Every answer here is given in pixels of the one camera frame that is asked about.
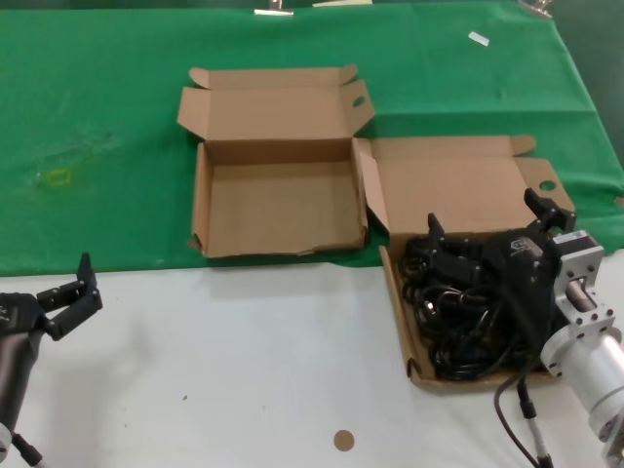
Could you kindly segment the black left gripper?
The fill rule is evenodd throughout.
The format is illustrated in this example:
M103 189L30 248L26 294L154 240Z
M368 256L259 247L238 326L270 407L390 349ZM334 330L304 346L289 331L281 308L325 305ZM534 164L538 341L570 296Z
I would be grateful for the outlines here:
M1 293L1 339L34 332L61 340L102 308L91 257L83 253L76 280L56 288L28 293Z

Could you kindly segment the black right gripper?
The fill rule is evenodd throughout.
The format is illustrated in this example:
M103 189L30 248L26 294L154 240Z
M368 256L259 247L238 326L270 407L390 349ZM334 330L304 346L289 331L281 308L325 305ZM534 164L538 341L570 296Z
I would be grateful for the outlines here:
M484 240L449 236L430 213L429 266L444 278L477 287L485 283L484 263L511 317L560 317L553 297L553 266L544 250L550 239L574 231L576 213L532 188L525 191L524 201L534 221L526 228L489 234Z

